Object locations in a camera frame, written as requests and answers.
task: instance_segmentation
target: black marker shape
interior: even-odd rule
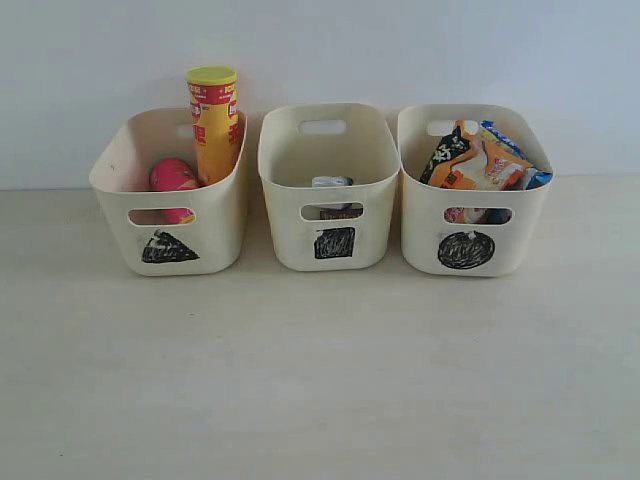
[[[484,233],[456,232],[440,242],[438,260],[445,267],[468,270],[487,263],[493,257],[496,244]]]
[[[187,247],[170,233],[156,230],[153,237],[142,250],[144,263],[186,262],[200,258],[197,253]]]
[[[353,243],[356,229],[353,227],[328,228],[313,243],[315,257],[326,258],[353,257]]]

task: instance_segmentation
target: light wooden surface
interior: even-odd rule
[[[555,183],[525,264],[130,273],[92,192],[0,193],[2,479],[640,476],[639,177]]]

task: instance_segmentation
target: yellow lid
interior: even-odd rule
[[[238,79],[238,72],[224,65],[192,68],[187,72],[187,82],[196,85],[226,85]]]

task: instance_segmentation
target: white plastic bin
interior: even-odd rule
[[[376,108],[342,103],[270,112],[260,134],[258,170],[275,253],[285,266],[364,268],[384,256],[400,162]],[[354,185],[313,188],[317,176],[350,177]],[[304,207],[349,203],[362,206],[358,218],[303,218]],[[333,249],[332,239],[339,249]]]
[[[428,125],[442,120],[493,120],[535,167],[552,173],[535,135],[512,110],[493,105],[422,105],[403,110],[398,117],[402,253],[412,266],[428,273],[486,277],[510,273],[526,254],[551,183],[534,190],[496,192],[449,190],[420,183],[417,179],[440,140],[429,135]],[[444,220],[449,207],[508,208],[512,217],[503,225],[451,224]],[[478,261],[461,262],[464,265],[455,268],[445,266],[441,254],[454,243],[458,254],[472,251]]]
[[[240,113],[246,136],[246,117]],[[213,273],[240,255],[247,216],[247,158],[243,147],[231,174],[196,190],[150,192],[149,172],[164,157],[196,168],[188,108],[166,108],[130,119],[90,174],[98,201],[127,265],[141,275]],[[195,220],[166,225],[162,209],[189,208]],[[131,220],[134,212],[137,224]]]

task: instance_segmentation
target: yellow cylindrical can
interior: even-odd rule
[[[202,185],[225,178],[238,159],[242,132],[236,105],[237,78],[233,68],[222,65],[187,72],[198,178]]]

